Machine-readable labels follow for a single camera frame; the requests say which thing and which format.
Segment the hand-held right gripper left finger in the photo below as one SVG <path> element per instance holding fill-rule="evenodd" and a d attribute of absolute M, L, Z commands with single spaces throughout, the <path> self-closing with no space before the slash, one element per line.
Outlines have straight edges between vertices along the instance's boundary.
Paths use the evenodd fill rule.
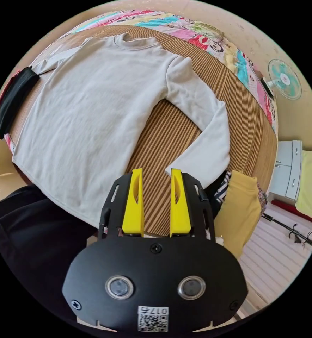
<path fill-rule="evenodd" d="M 132 170 L 122 231 L 127 236 L 144 235 L 143 169 Z"/>

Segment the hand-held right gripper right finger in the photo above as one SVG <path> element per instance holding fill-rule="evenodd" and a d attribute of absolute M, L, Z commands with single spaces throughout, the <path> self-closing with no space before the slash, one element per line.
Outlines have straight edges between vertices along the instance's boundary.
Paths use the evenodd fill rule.
<path fill-rule="evenodd" d="M 182 172 L 171 169 L 170 236 L 186 236 L 191 231 Z"/>

